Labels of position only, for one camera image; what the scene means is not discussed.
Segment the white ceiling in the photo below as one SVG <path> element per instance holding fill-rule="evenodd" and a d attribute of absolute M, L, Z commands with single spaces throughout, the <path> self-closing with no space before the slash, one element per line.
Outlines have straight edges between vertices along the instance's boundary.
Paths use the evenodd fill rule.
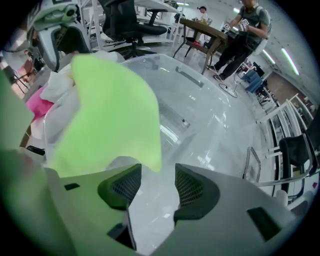
<path fill-rule="evenodd" d="M 258 2 L 271 16 L 272 32 L 265 50 L 275 61 L 272 68 L 320 105 L 318 64 L 303 34 L 273 0 L 259 0 Z M 210 10 L 224 12 L 228 20 L 232 20 L 236 16 L 233 9 L 239 9 L 242 6 L 238 0 L 186 0 L 186 3 L 190 4 L 191 8 L 206 6 L 208 13 Z M 285 48 L 291 56 L 299 75 L 294 73 L 286 56 L 281 51 L 282 48 Z"/>

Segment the pink fabric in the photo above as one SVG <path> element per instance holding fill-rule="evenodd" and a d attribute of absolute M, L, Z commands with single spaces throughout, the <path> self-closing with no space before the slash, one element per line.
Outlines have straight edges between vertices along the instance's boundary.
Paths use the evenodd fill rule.
<path fill-rule="evenodd" d="M 34 113 L 32 122 L 40 117 L 43 117 L 53 105 L 52 102 L 40 98 L 40 94 L 43 90 L 44 87 L 41 87 L 26 102 L 27 107 Z"/>

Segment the black pants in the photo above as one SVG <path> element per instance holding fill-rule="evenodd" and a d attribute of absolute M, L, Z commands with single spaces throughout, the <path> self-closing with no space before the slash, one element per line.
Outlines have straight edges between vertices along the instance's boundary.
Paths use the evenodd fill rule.
<path fill-rule="evenodd" d="M 223 71 L 223 74 L 226 78 L 231 76 L 231 74 L 239 68 L 241 63 L 244 62 L 252 52 L 252 50 L 247 48 L 245 45 L 245 36 L 236 37 L 221 54 L 219 61 L 215 64 L 215 69 L 221 69 L 234 57 L 234 60 L 229 63 L 229 65 L 226 66 Z"/>

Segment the office chair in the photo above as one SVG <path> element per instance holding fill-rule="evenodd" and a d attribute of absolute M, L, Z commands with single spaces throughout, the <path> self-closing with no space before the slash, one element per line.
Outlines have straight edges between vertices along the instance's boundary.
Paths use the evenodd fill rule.
<path fill-rule="evenodd" d="M 281 185 L 281 190 L 288 193 L 289 183 L 302 181 L 301 190 L 298 194 L 289 196 L 289 199 L 295 200 L 302 196 L 304 193 L 305 178 L 311 177 L 319 173 L 318 161 L 315 150 L 319 150 L 320 147 L 320 110 L 317 111 L 314 119 L 309 125 L 307 130 L 302 130 L 302 134 L 296 137 L 285 137 L 279 141 L 279 146 L 273 148 L 272 151 L 275 153 L 271 154 L 272 157 L 282 155 L 282 178 L 272 181 L 259 182 L 261 166 L 257 174 L 257 179 L 255 181 L 256 186 L 275 186 Z M 244 179 L 248 179 L 249 172 L 249 158 L 250 151 L 253 152 L 253 156 L 256 158 L 257 162 L 260 163 L 257 153 L 254 152 L 252 147 L 248 148 L 246 166 L 243 174 Z M 309 160 L 309 167 L 307 170 L 299 175 L 292 176 L 291 165 L 304 170 L 304 164 Z"/>
<path fill-rule="evenodd" d="M 102 31 L 114 41 L 125 39 L 126 43 L 132 44 L 130 50 L 123 52 L 125 60 L 155 54 L 156 52 L 137 49 L 137 45 L 143 45 L 144 36 L 159 36 L 167 32 L 163 26 L 154 26 L 155 19 L 159 12 L 167 12 L 166 9 L 149 9 L 152 12 L 149 24 L 139 24 L 137 21 L 134 0 L 98 0 L 102 5 L 105 14 L 105 22 Z"/>
<path fill-rule="evenodd" d="M 286 137 L 279 141 L 279 149 L 282 152 L 282 161 L 283 161 L 283 178 L 291 177 L 291 165 L 296 167 L 301 167 L 309 159 L 308 149 L 312 153 L 319 148 L 320 145 L 320 111 L 317 111 L 314 119 L 312 120 L 310 126 L 305 131 L 305 135 L 310 141 L 310 145 L 307 145 L 304 141 L 303 135 L 297 137 Z M 310 162 L 317 162 L 317 158 L 314 156 L 314 159 L 310 159 Z M 317 168 L 313 168 L 309 176 L 312 176 L 317 171 Z M 281 189 L 288 192 L 289 183 L 281 185 Z"/>

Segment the black mesh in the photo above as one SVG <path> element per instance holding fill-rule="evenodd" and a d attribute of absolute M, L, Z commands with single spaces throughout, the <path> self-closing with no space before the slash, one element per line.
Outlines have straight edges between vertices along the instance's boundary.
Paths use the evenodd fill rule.
<path fill-rule="evenodd" d="M 176 175 L 175 186 L 179 193 L 181 207 L 192 204 L 203 195 L 204 188 L 194 177 L 181 170 L 178 170 Z"/>
<path fill-rule="evenodd" d="M 117 180 L 112 189 L 131 204 L 141 185 L 141 170 L 133 171 Z"/>

